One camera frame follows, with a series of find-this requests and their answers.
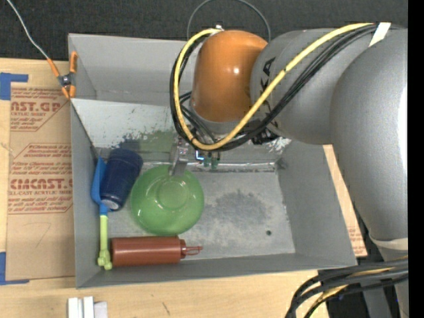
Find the green bowl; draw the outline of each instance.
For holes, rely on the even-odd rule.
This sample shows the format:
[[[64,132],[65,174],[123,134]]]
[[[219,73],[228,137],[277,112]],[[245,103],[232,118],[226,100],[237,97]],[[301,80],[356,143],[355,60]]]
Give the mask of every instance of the green bowl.
[[[186,232],[203,212],[203,190],[189,171],[170,176],[168,166],[158,166],[138,177],[132,187],[131,211],[140,226],[154,235]]]

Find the cardboard sheet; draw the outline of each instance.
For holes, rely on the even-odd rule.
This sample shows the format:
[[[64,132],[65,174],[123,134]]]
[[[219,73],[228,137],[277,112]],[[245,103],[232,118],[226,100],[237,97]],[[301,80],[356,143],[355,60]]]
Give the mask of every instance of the cardboard sheet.
[[[58,64],[68,73],[68,63]],[[46,61],[0,60],[12,83],[6,279],[72,276],[74,218],[70,103]]]

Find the wire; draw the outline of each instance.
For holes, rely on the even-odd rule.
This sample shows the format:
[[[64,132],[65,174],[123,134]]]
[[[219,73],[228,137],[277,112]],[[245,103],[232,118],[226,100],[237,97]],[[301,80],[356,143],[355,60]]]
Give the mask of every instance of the wire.
[[[327,271],[324,274],[315,276],[307,280],[306,282],[304,282],[302,285],[300,285],[293,295],[293,301],[295,300],[295,298],[299,297],[307,288],[310,288],[312,285],[316,283],[324,282],[331,278],[349,276],[355,273],[357,274],[359,272],[367,272],[371,270],[379,270],[379,269],[384,269],[389,267],[398,267],[398,268],[404,267],[407,265],[407,263],[408,263],[407,259],[399,259],[399,260],[392,260],[389,262],[375,262],[369,265],[356,265],[356,266],[349,266],[346,268],[339,268],[336,270]]]
[[[325,282],[322,286],[317,286],[312,290],[309,290],[302,294],[301,296],[294,297],[290,309],[286,315],[286,318],[295,318],[296,317],[296,309],[306,300],[317,295],[321,292],[331,291],[335,288],[346,287],[352,284],[360,284],[361,282],[377,282],[381,280],[394,279],[396,277],[402,277],[408,275],[408,266],[407,259],[400,262],[396,267],[393,266],[391,270],[388,268],[384,268],[381,272],[378,270],[373,270],[373,272],[356,272],[350,274],[344,278],[338,278],[336,280],[331,280],[329,282]]]
[[[408,275],[405,276],[400,276],[397,277],[393,280],[387,280],[385,282],[382,282],[381,284],[372,284],[372,285],[367,285],[367,286],[360,286],[358,288],[353,288],[352,285],[347,286],[346,288],[340,289],[340,291],[333,293],[323,299],[317,300],[314,304],[312,304],[311,308],[308,310],[308,312],[305,314],[305,316],[303,318],[310,318],[313,314],[313,312],[325,301],[329,301],[332,298],[335,298],[339,295],[349,295],[349,294],[354,294],[354,293],[358,293],[358,292],[364,292],[364,291],[368,291],[368,290],[373,290],[376,288],[384,288],[387,286],[393,286],[396,285],[398,283],[404,282],[408,279]]]
[[[281,110],[294,98],[294,96],[300,91],[300,89],[322,68],[330,59],[332,59],[337,53],[346,48],[353,41],[358,40],[360,37],[370,34],[375,30],[376,26],[366,26],[358,30],[354,30],[351,33],[338,39],[330,46],[328,46],[308,67],[301,73],[296,79],[293,85],[288,89],[286,94],[280,99],[277,105],[262,119],[262,121],[251,130],[246,136],[231,141],[224,145],[219,150],[230,150],[246,143],[250,139],[254,139],[261,132],[266,130],[266,127],[274,120],[274,118],[281,112]]]
[[[49,60],[50,58],[48,57],[47,53],[45,53],[45,51],[43,51],[43,49],[40,47],[40,45],[38,45],[34,39],[32,38],[32,36],[29,34],[28,28],[25,25],[21,14],[19,14],[18,9],[15,7],[15,5],[13,4],[13,2],[11,0],[6,0],[8,2],[8,4],[11,6],[12,10],[15,12],[15,14],[18,16],[19,21],[22,24],[22,27],[24,28],[24,31],[26,33],[26,36],[28,37],[28,39],[31,41],[31,43],[34,45],[34,47],[40,51],[40,53],[47,59]]]
[[[190,31],[191,22],[194,18],[194,15],[198,12],[198,10],[200,10],[200,8],[202,8],[204,5],[206,5],[207,3],[210,3],[212,1],[215,1],[215,0],[204,0],[204,2],[202,2],[200,5],[198,5],[194,9],[193,13],[190,16],[188,24],[187,24],[187,40],[190,39],[190,32],[189,31]],[[245,0],[233,0],[233,1],[238,1],[239,3],[245,4],[247,7],[250,7],[251,9],[253,9],[259,15],[259,17],[262,19],[262,21],[265,24],[266,31],[268,32],[268,42],[270,42],[271,41],[271,28],[270,28],[270,25],[268,24],[268,21],[264,17],[264,15],[254,5],[252,5],[251,3],[249,3]]]
[[[182,116],[182,112],[179,105],[179,76],[180,76],[180,68],[182,66],[182,62],[185,57],[185,53],[197,42],[200,38],[203,38],[205,36],[210,36],[212,34],[215,34],[217,32],[221,32],[222,29],[215,29],[215,28],[209,28],[207,30],[203,30],[199,33],[197,33],[195,36],[193,36],[183,47],[182,51],[180,52],[180,55],[178,56],[178,59],[176,61],[175,65],[175,71],[173,74],[173,84],[171,86],[172,94],[174,95],[174,105],[175,105],[175,111],[176,111],[176,119],[179,122],[179,127],[181,127],[181,130],[185,133],[186,138],[194,145],[196,148],[201,150],[216,150],[222,146],[224,146],[226,143],[230,142],[236,135],[243,129],[243,127],[247,124],[247,122],[250,120],[250,118],[255,114],[255,112],[259,109],[259,107],[263,104],[263,102],[266,100],[266,98],[269,96],[269,94],[272,93],[274,88],[279,84],[279,82],[284,78],[284,76],[293,69],[300,61],[302,61],[308,54],[312,53],[314,50],[316,50],[318,47],[326,43],[327,41],[330,41],[334,37],[344,34],[346,32],[350,32],[352,30],[362,28],[368,25],[372,25],[370,23],[359,23],[359,24],[353,24],[353,25],[347,25],[341,28],[338,28],[336,30],[333,30],[312,44],[310,44],[307,48],[305,48],[303,51],[301,51],[287,66],[285,69],[283,69],[276,77],[273,79],[268,87],[264,90],[264,93],[256,100],[255,104],[250,108],[250,110],[246,113],[246,115],[240,120],[239,124],[223,139],[220,141],[214,143],[214,144],[203,144],[202,142],[199,142],[189,131],[187,125],[184,123],[184,119]]]

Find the red bottle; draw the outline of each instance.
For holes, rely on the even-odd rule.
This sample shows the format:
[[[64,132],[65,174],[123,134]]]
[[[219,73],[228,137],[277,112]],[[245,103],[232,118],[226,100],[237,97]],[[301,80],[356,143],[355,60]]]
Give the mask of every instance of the red bottle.
[[[177,264],[186,256],[193,256],[202,246],[186,246],[178,237],[112,238],[113,267]]]

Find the white cable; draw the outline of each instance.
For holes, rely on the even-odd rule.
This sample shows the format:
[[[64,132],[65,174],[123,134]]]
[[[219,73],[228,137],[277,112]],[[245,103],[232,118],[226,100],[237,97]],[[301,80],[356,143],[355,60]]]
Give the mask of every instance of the white cable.
[[[46,58],[49,59],[48,55],[45,53],[45,51],[43,51],[43,49],[34,41],[34,39],[32,39],[32,36],[29,34],[29,31],[27,29],[27,26],[25,26],[24,21],[22,20],[21,15],[19,14],[17,8],[15,7],[15,5],[13,4],[13,2],[11,0],[6,0],[8,2],[8,4],[10,4],[10,6],[12,7],[12,10],[14,10],[14,12],[16,13],[16,15],[18,16],[19,21],[21,22],[26,35],[28,36],[28,39],[32,42],[32,44],[35,46],[35,48],[37,50],[39,50],[41,52],[41,54]]]

